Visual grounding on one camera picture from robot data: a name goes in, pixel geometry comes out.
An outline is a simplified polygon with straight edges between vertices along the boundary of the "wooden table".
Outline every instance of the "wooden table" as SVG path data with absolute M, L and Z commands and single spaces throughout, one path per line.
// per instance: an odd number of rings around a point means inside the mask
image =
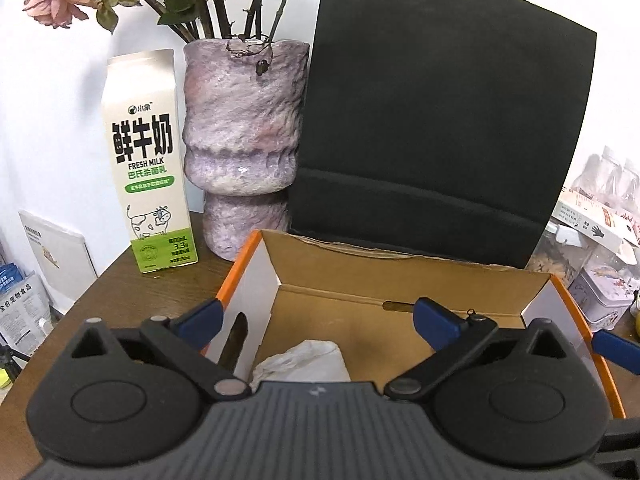
M 200 257 L 197 264 L 140 274 L 131 249 L 127 249 L 35 353 L 0 406 L 0 479 L 18 480 L 40 462 L 24 418 L 25 409 L 41 378 L 85 319 L 101 317 L 112 327 L 137 326 L 154 314 L 179 316 L 215 296 L 231 263 L 207 249 L 202 237 L 202 215 L 192 213 L 191 222 Z M 631 316 L 625 314 L 616 332 L 636 338 L 632 322 Z M 616 365 L 612 364 L 611 369 L 627 416 L 640 416 L 640 380 Z

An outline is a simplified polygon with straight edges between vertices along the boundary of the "milk carton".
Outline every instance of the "milk carton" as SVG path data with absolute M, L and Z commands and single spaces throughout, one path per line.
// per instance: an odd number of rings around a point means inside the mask
M 113 57 L 102 115 L 113 180 L 140 271 L 197 262 L 182 177 L 174 51 Z

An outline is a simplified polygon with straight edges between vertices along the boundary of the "vase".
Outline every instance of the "vase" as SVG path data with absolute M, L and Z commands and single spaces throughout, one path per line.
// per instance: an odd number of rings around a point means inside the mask
M 308 53 L 292 40 L 184 47 L 184 174 L 206 192 L 205 240 L 227 260 L 252 229 L 289 225 L 280 192 L 296 175 Z

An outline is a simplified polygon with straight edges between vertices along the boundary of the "white paper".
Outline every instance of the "white paper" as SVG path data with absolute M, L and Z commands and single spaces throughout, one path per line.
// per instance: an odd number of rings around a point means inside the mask
M 49 298 L 32 272 L 0 295 L 0 333 L 11 348 L 31 356 L 46 338 L 41 319 L 51 322 Z
M 80 298 L 96 279 L 84 237 L 27 211 L 19 214 L 47 283 L 73 301 Z

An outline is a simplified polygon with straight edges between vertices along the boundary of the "black paper bag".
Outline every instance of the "black paper bag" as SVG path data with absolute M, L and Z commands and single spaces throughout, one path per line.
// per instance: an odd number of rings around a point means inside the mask
M 524 0 L 321 0 L 293 230 L 523 267 L 572 159 L 595 41 Z

